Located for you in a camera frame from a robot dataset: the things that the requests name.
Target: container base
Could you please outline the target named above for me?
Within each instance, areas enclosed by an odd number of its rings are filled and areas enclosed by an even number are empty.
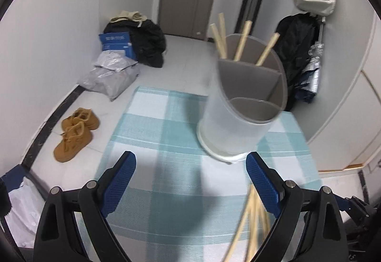
[[[215,148],[212,144],[208,142],[208,140],[202,134],[202,131],[200,129],[200,123],[201,122],[199,122],[199,124],[197,125],[197,138],[199,139],[201,146],[211,157],[226,163],[237,163],[238,161],[246,159],[249,152],[240,153],[238,155],[232,155],[230,153],[226,153]]]

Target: black bag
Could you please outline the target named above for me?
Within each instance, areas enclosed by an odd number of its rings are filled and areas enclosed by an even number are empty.
[[[153,67],[163,67],[166,40],[163,31],[151,20],[139,22],[120,20],[109,23],[103,33],[129,32],[138,61]]]
[[[285,110],[290,111],[295,103],[295,84],[309,63],[308,51],[319,38],[319,24],[309,13],[297,14],[283,18],[276,32],[280,37],[273,49],[286,73],[288,101]]]

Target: tiled floor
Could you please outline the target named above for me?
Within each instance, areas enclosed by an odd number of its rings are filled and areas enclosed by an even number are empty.
[[[85,91],[67,110],[62,118],[68,117],[78,107],[91,108],[100,119],[100,129],[93,131],[93,141],[74,159],[59,163],[53,157],[53,149],[60,142],[62,133],[60,121],[57,123],[32,166],[34,174],[48,188],[76,189],[94,177],[107,142],[136,87],[207,95],[216,57],[214,44],[175,36],[167,36],[167,43],[164,67],[157,69],[141,65],[140,76],[115,101],[110,102],[103,94]],[[323,183],[338,195],[363,198],[357,174],[324,178]]]

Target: shoe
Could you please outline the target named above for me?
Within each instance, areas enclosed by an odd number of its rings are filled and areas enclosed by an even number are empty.
[[[53,152],[56,160],[61,163],[73,159],[93,139],[92,133],[85,127],[83,121],[78,122],[75,126],[68,127],[61,135],[63,139]]]
[[[85,127],[89,130],[96,130],[99,127],[99,119],[91,110],[78,108],[70,117],[62,120],[61,127],[65,131],[68,127],[75,126],[83,121]]]

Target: teal and white plaid cloth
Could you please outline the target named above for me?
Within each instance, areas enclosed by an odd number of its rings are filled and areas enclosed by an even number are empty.
[[[139,87],[121,117],[97,177],[124,151],[136,171],[107,221],[133,262],[221,262],[245,204],[250,179],[245,162],[228,165],[201,148],[197,123],[205,96]],[[283,112],[257,152],[283,179],[321,187],[315,163],[293,115]],[[231,261],[242,261],[242,234]]]

